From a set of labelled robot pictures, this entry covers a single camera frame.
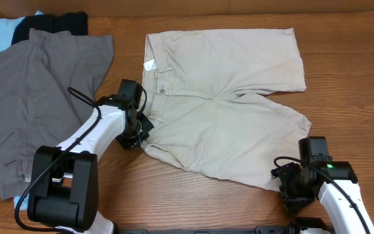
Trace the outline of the beige cotton shorts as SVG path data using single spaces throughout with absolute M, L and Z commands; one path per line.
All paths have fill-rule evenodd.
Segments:
M 279 156 L 296 157 L 311 123 L 275 103 L 275 92 L 305 91 L 293 29 L 166 31 L 145 39 L 142 148 L 188 172 L 278 190 Z

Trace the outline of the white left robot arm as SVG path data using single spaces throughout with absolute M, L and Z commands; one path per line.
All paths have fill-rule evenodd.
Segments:
M 93 108 L 88 120 L 57 146 L 34 154 L 27 216 L 43 224 L 41 232 L 118 233 L 118 226 L 98 210 L 98 162 L 117 140 L 133 150 L 149 137 L 153 124 L 143 114 L 147 94 L 136 81 L 122 80 L 117 94 L 93 101 L 78 90 L 68 92 Z

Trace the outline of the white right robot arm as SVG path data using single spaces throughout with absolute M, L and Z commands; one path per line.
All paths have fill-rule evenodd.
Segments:
M 300 158 L 280 156 L 273 160 L 273 179 L 280 179 L 280 196 L 287 212 L 297 214 L 315 200 L 332 221 L 299 217 L 283 233 L 373 234 L 374 225 L 364 205 L 358 178 L 347 161 L 335 161 L 324 136 L 298 141 Z

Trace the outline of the grey folded shorts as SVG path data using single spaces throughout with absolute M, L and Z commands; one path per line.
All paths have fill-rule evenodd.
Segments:
M 35 151 L 69 138 L 92 114 L 92 98 L 114 58 L 114 39 L 31 29 L 0 52 L 0 198 L 29 186 Z

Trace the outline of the black folded garment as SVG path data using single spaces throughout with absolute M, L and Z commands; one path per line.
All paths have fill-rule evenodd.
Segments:
M 43 14 L 37 11 L 33 16 L 17 19 L 0 19 L 0 52 L 10 46 L 29 39 L 29 30 L 37 29 L 49 33 L 69 31 L 75 36 L 88 34 L 88 15 L 85 12 L 71 12 L 62 16 Z

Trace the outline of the light blue garment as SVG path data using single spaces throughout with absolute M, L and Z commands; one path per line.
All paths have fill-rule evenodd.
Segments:
M 48 32 L 31 28 L 30 40 L 11 44 L 20 19 L 0 19 L 0 197 L 19 200 L 29 186 L 32 155 L 44 142 L 42 107 L 36 91 L 42 81 L 41 42 Z

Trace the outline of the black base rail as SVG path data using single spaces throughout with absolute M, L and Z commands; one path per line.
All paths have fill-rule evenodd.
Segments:
M 119 234 L 315 234 L 334 233 L 322 228 L 306 228 L 303 230 L 292 226 L 257 226 L 242 229 L 173 229 L 173 230 L 147 230 L 147 229 L 119 229 Z

